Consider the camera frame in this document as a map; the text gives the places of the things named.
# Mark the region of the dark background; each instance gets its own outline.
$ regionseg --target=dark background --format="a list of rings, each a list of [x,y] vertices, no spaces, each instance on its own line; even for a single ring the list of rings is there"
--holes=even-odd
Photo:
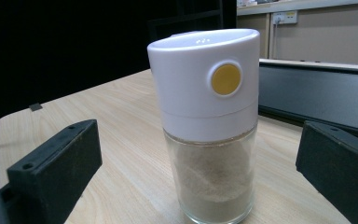
[[[229,4],[230,25],[236,2]],[[150,21],[220,8],[219,0],[0,0],[0,118],[149,68]],[[159,35],[223,28],[216,17]]]

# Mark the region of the gray wall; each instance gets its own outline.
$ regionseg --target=gray wall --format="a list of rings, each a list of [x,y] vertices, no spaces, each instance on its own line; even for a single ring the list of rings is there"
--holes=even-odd
[[[262,58],[358,64],[358,4],[299,10],[298,23],[279,25],[276,34],[273,25],[266,27],[261,17],[240,16],[238,27],[269,33],[264,37],[264,41],[269,37],[268,44],[261,41],[262,48],[268,48],[268,55],[260,52]]]

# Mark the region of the salt dispenser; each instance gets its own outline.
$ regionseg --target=salt dispenser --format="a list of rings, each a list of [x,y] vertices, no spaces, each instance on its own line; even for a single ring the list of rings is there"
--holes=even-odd
[[[259,33],[193,32],[147,47],[177,198],[196,223],[238,223],[254,203]]]

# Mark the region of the small holes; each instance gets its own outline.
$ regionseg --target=small holes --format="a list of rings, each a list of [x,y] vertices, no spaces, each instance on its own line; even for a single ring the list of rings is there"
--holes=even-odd
[[[27,164],[22,166],[22,169],[23,170],[29,170],[29,169],[31,169],[33,167],[34,167],[34,165],[32,163],[27,163]]]

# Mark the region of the yellow button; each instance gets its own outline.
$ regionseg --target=yellow button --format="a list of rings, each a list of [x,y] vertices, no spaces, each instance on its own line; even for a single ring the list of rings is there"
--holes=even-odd
[[[241,82],[241,72],[237,66],[225,64],[216,69],[212,76],[212,88],[220,95],[234,92]]]

